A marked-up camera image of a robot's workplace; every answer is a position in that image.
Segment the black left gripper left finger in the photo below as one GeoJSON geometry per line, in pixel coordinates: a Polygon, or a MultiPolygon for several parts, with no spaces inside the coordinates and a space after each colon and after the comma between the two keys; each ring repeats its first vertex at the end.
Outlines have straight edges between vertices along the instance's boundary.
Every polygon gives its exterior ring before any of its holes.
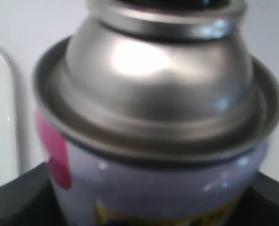
{"type": "Polygon", "coordinates": [[[44,163],[0,187],[0,226],[64,226],[44,163]]]}

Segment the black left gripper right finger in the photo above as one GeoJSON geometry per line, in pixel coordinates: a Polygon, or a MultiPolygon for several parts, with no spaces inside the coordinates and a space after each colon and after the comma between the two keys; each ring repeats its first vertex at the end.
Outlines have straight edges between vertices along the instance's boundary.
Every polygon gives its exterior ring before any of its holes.
{"type": "Polygon", "coordinates": [[[258,173],[233,213],[234,226],[279,226],[279,182],[258,173]]]}

